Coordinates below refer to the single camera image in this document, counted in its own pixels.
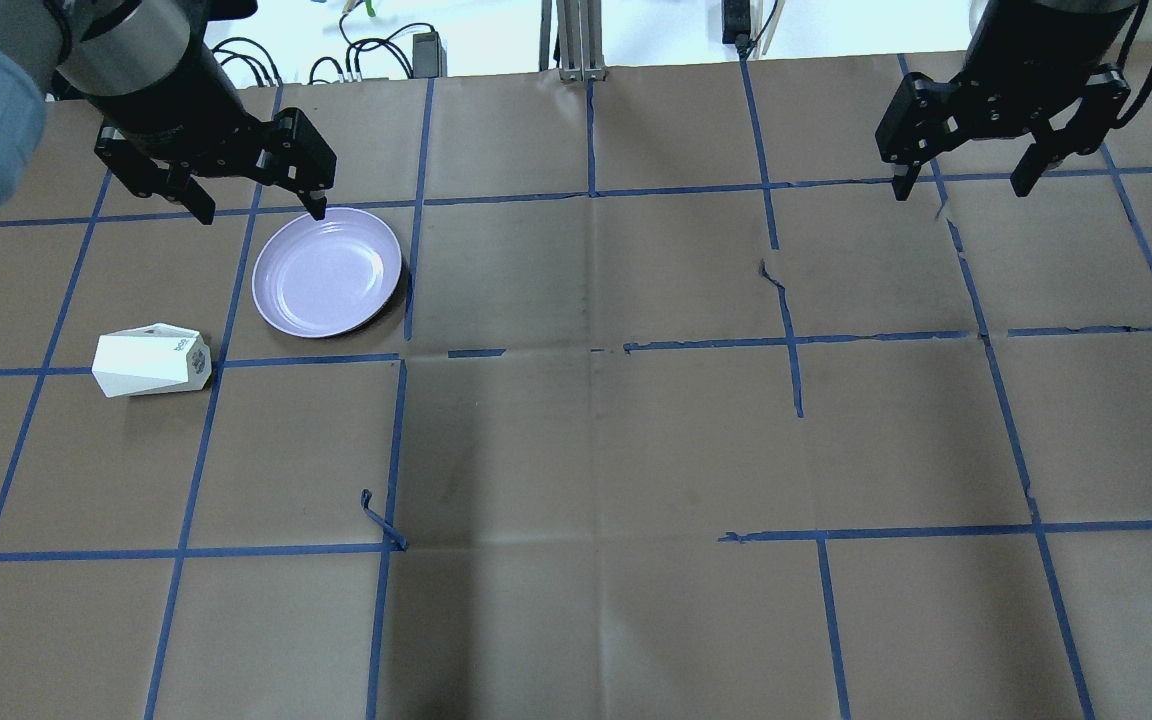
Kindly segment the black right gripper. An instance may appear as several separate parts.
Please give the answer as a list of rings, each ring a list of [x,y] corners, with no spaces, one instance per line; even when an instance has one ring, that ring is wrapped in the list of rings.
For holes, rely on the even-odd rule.
[[[1021,199],[1068,156],[1092,154],[1126,124],[1132,92],[1123,69],[1105,54],[988,40],[969,51],[950,79],[905,74],[876,129],[895,199],[909,199],[925,164],[972,141],[1030,137],[1010,176]]]

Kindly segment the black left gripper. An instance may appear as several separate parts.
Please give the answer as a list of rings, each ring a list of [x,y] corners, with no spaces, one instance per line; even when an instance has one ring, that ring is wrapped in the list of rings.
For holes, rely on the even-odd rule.
[[[134,196],[160,196],[211,225],[217,205],[202,182],[248,179],[291,192],[316,222],[326,218],[338,173],[328,141],[305,111],[280,109],[271,122],[247,113],[202,41],[150,86],[93,105],[103,115],[94,156]]]

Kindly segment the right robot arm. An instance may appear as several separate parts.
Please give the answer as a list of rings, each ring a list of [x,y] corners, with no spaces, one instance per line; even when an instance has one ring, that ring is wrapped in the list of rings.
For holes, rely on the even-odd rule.
[[[1134,94],[1123,63],[1143,1],[987,1],[963,68],[946,82],[902,77],[876,129],[893,196],[908,199],[925,164],[969,141],[1033,138],[1011,170],[1025,197],[1068,156],[1089,156],[1132,122],[1152,91]]]

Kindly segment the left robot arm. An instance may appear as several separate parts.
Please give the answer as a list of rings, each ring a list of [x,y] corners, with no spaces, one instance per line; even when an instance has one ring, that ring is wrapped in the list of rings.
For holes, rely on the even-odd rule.
[[[99,111],[97,156],[126,190],[159,196],[200,223],[215,200],[200,179],[276,185],[323,220],[338,156],[298,108],[248,113],[206,45],[212,22],[256,1],[0,1],[0,206],[17,191],[65,79]]]

